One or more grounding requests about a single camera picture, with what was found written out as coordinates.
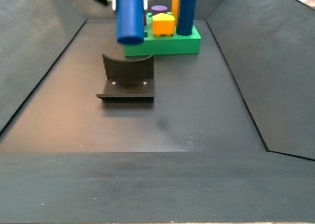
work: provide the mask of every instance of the green block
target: green block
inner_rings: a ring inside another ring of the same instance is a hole
[[[125,45],[126,56],[199,53],[202,38],[195,27],[190,36],[181,36],[175,31],[171,37],[155,37],[153,35],[151,13],[149,13],[145,31],[147,36],[145,42]]]

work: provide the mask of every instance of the dark gray surface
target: dark gray surface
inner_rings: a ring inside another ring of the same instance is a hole
[[[315,221],[315,163],[273,153],[3,153],[0,167],[3,223]]]
[[[269,149],[315,159],[314,10],[226,0],[209,23]]]
[[[111,6],[105,7],[94,0],[70,0],[78,7],[81,12],[87,18],[115,19],[115,13]],[[206,19],[206,17],[214,12],[224,0],[198,0],[197,2],[197,19]],[[153,0],[150,1],[150,7],[154,5],[169,6],[171,10],[171,0]]]
[[[197,28],[199,54],[155,56],[154,104],[103,104],[103,53],[121,58],[123,47],[115,21],[90,21],[5,134],[0,152],[215,151],[240,145],[262,151],[206,21]]]
[[[153,107],[105,106],[102,54],[123,50],[115,22],[86,24],[2,137],[0,222],[315,221],[315,163],[265,151],[197,28],[199,55],[155,58]]]
[[[86,19],[67,0],[0,0],[0,131]]]

